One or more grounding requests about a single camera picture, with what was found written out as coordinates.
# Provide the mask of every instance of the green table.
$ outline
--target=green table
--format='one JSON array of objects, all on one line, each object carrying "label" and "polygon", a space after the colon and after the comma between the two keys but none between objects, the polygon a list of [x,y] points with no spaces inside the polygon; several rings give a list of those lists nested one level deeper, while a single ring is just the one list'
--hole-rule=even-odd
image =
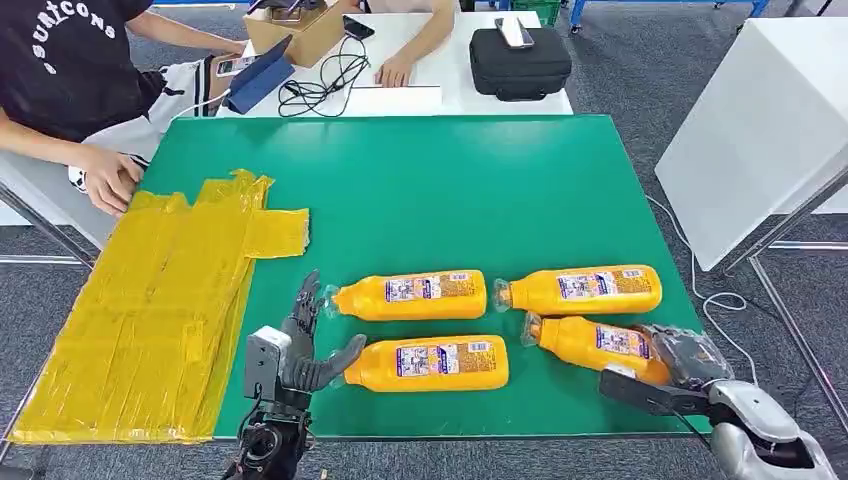
[{"label": "green table", "polygon": [[[185,192],[236,168],[276,182],[269,208],[311,209],[302,257],[259,260],[217,437],[234,437],[242,398],[244,339],[278,326],[307,273],[345,285],[374,274],[476,268],[518,279],[547,268],[645,263],[659,272],[662,304],[644,315],[596,316],[630,325],[702,330],[642,188],[606,116],[179,120],[144,189]],[[563,436],[678,433],[601,397],[597,372],[519,343],[523,312],[478,320],[368,323],[322,318],[326,357],[351,335],[369,341],[499,334],[509,383],[483,392],[373,393],[346,385],[315,394],[319,437]],[[695,418],[699,429],[708,429]]]}]

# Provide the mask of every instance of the black t-shirt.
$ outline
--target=black t-shirt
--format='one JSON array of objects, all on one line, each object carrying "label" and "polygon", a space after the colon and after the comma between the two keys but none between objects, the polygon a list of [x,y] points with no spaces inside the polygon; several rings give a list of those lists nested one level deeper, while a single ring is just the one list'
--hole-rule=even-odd
[{"label": "black t-shirt", "polygon": [[144,114],[164,87],[130,60],[124,24],[152,0],[0,0],[0,106],[81,141]]}]

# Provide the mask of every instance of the black case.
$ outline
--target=black case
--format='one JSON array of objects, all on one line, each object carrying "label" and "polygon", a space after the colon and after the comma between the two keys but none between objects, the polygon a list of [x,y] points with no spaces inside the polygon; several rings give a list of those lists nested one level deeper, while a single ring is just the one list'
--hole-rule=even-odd
[{"label": "black case", "polygon": [[474,88],[499,100],[541,100],[565,86],[571,57],[552,28],[528,28],[534,45],[509,48],[497,29],[474,32],[469,45]]}]

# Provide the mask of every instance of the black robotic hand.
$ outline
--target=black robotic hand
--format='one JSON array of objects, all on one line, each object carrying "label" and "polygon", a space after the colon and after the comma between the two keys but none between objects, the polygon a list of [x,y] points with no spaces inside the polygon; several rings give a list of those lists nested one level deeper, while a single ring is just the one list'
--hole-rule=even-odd
[{"label": "black robotic hand", "polygon": [[256,402],[242,420],[238,457],[225,479],[294,478],[297,463],[311,447],[312,392],[341,375],[365,347],[365,335],[355,335],[343,350],[315,360],[315,327],[323,305],[319,287],[315,270],[281,329],[263,327],[247,338],[244,396]]},{"label": "black robotic hand", "polygon": [[343,350],[327,360],[315,360],[315,326],[323,304],[317,297],[319,288],[318,270],[313,270],[304,280],[292,312],[283,321],[282,332],[291,338],[280,370],[284,388],[301,392],[321,390],[356,361],[365,347],[365,335],[355,335]]}]

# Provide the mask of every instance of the bottle label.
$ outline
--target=bottle label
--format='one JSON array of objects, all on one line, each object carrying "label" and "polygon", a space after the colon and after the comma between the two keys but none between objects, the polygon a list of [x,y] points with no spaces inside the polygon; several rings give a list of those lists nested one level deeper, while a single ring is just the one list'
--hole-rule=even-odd
[{"label": "bottle label", "polygon": [[397,349],[398,377],[450,375],[495,370],[490,342],[416,345]]},{"label": "bottle label", "polygon": [[641,269],[560,275],[557,283],[566,300],[651,292],[651,282]]},{"label": "bottle label", "polygon": [[598,325],[595,328],[595,346],[598,350],[605,350],[622,355],[633,355],[650,360],[651,349],[645,337],[626,328],[615,328]]},{"label": "bottle label", "polygon": [[386,301],[431,300],[474,295],[474,281],[466,272],[451,272],[420,277],[397,277],[386,280]]}]

